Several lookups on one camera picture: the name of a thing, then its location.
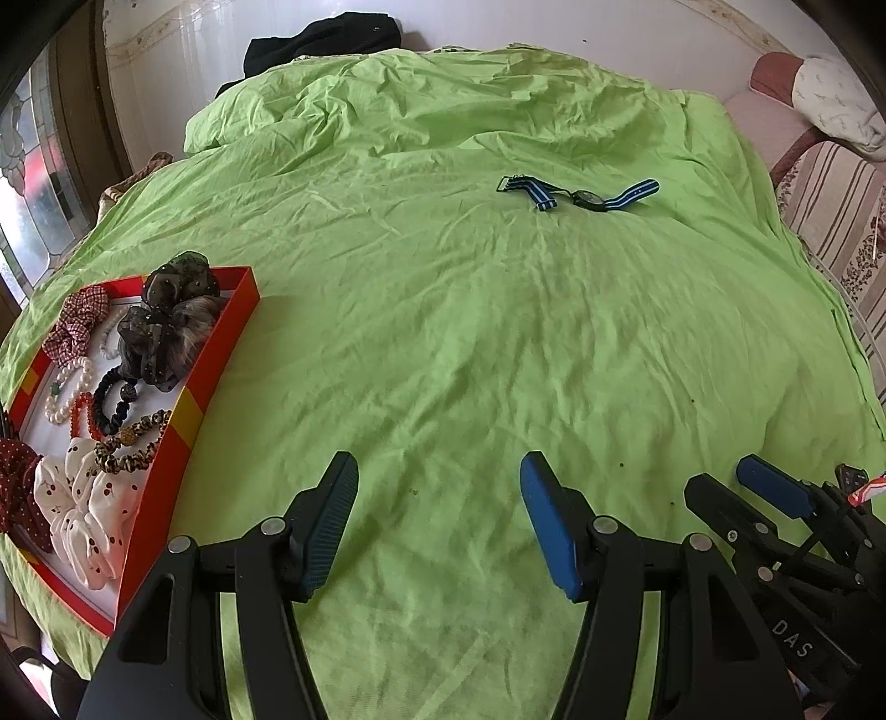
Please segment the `white patterned cloth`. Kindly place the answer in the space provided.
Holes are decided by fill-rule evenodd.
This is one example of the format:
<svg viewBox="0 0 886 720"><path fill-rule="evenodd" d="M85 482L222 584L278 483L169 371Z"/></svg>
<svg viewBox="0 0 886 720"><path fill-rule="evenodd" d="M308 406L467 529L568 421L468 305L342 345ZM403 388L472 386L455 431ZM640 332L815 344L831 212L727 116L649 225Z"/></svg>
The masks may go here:
<svg viewBox="0 0 886 720"><path fill-rule="evenodd" d="M884 118L846 60L810 55L796 72L791 103L825 135L884 161Z"/></svg>

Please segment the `mirrored wardrobe door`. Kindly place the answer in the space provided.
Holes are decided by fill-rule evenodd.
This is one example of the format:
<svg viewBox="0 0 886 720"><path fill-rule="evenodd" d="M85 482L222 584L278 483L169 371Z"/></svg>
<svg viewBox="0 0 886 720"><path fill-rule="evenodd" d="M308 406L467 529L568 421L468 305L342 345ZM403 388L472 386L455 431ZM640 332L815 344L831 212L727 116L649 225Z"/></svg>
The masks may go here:
<svg viewBox="0 0 886 720"><path fill-rule="evenodd" d="M49 53L42 51L2 108L2 279L29 303L90 233L87 208L61 151Z"/></svg>

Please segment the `red shallow cardboard box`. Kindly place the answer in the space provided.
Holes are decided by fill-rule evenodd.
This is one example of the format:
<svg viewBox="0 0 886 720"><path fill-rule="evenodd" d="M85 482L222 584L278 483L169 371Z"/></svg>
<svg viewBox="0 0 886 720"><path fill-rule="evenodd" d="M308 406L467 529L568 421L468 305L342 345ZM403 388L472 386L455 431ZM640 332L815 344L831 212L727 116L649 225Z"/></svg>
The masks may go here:
<svg viewBox="0 0 886 720"><path fill-rule="evenodd" d="M248 267L212 271L226 298L225 309L189 375L173 390L159 392L125 381L120 358L107 356L91 333L87 354L66 366L51 362L41 349L9 411L17 440L30 445L40 459L63 456L72 438L89 438L97 442L102 470L146 473L122 579L102 589L90 591L78 584L54 551L41 551L21 528L9 532L53 593L102 636L111 636L165 546L190 450L226 360L260 298Z"/></svg>

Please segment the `striped floral sofa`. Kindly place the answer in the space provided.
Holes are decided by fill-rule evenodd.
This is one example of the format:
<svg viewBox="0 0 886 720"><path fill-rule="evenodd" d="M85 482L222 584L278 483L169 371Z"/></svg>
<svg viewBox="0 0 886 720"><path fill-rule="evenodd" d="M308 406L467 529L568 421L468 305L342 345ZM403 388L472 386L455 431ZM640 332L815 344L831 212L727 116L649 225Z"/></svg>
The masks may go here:
<svg viewBox="0 0 886 720"><path fill-rule="evenodd" d="M784 224L846 302L884 398L884 161L819 131L791 103L806 57L760 55L748 89L725 102L759 152Z"/></svg>

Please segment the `dark brown sheer scrunchie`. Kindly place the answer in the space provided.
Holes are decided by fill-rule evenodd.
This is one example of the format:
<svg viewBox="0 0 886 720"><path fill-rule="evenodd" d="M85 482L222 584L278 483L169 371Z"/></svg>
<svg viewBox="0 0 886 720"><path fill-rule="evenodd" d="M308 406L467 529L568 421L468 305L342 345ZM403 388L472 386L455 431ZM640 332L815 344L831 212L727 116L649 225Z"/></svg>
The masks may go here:
<svg viewBox="0 0 886 720"><path fill-rule="evenodd" d="M225 305L206 256L186 250L162 264L144 280L140 303L117 324L120 377L173 390L189 375Z"/></svg>

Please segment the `red white checkered scrunchie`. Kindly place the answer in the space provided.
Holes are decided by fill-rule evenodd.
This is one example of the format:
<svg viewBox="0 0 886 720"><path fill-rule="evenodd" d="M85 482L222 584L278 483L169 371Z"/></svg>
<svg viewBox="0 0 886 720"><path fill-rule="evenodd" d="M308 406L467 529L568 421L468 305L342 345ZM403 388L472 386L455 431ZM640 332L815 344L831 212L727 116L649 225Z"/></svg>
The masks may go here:
<svg viewBox="0 0 886 720"><path fill-rule="evenodd" d="M110 296L102 285L84 286L72 292L61 305L59 318L49 330L42 349L59 366L84 357L89 351L91 332L110 312Z"/></svg>

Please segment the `red white polka-dot scrunchie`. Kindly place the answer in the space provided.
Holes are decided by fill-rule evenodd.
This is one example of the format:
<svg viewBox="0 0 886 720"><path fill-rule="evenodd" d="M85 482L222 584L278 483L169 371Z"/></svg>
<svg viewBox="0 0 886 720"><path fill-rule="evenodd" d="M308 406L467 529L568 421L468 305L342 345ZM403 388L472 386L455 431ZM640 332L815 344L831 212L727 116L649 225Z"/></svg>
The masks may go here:
<svg viewBox="0 0 886 720"><path fill-rule="evenodd" d="M41 551L53 552L47 519L34 501L34 471L40 456L19 440L0 441L0 531L21 528Z"/></svg>

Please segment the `white black-dotted scrunchie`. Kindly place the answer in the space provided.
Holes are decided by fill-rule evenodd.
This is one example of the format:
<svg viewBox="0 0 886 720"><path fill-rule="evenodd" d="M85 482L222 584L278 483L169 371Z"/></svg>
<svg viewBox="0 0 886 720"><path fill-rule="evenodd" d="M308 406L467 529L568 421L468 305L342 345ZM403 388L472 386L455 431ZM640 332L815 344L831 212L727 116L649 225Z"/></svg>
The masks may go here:
<svg viewBox="0 0 886 720"><path fill-rule="evenodd" d="M146 480L144 471L102 470L96 447L89 438L72 438L63 456L39 460L33 485L51 549L90 591L122 579Z"/></svg>

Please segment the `black garment on bed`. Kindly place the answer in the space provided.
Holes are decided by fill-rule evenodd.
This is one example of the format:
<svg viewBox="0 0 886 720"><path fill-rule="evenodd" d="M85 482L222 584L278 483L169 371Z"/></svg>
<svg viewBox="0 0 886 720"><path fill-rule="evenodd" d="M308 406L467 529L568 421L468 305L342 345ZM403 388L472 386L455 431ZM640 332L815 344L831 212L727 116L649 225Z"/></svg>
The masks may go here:
<svg viewBox="0 0 886 720"><path fill-rule="evenodd" d="M304 55L371 54L399 48L401 42L401 28L386 13L344 12L314 21L296 36L251 40L243 59L243 75L251 78Z"/></svg>

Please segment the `brown knitted blanket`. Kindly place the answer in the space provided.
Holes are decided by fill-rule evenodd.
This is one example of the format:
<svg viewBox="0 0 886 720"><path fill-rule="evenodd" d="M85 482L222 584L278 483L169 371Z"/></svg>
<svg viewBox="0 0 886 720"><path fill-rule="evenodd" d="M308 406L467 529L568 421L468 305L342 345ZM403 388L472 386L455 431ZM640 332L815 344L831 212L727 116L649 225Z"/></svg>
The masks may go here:
<svg viewBox="0 0 886 720"><path fill-rule="evenodd" d="M118 182L116 184L112 184L105 188L101 195L99 195L99 204L97 204L97 222L101 222L104 218L105 214L107 214L112 207L114 207L119 201L120 198L125 195L132 186L144 180L158 171L158 169L164 168L174 161L174 157L171 153L168 152L156 152L143 168L138 169L137 172L134 172L132 176L126 177L122 182Z"/></svg>

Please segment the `green bed sheet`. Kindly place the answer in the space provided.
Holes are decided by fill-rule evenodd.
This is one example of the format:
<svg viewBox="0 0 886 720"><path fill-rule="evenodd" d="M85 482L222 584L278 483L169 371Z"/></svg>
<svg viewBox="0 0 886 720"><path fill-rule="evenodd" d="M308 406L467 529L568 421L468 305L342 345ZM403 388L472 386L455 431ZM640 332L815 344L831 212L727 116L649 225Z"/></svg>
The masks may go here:
<svg viewBox="0 0 886 720"><path fill-rule="evenodd" d="M619 195L538 212L506 176ZM519 496L529 451L642 536L697 531L689 477L749 453L808 480L880 471L884 415L841 297L713 97L571 55L299 60L186 127L4 339L12 398L63 299L184 250L260 301L171 519L242 536L353 453L331 577L297 612L335 718L545 718L583 612Z"/></svg>

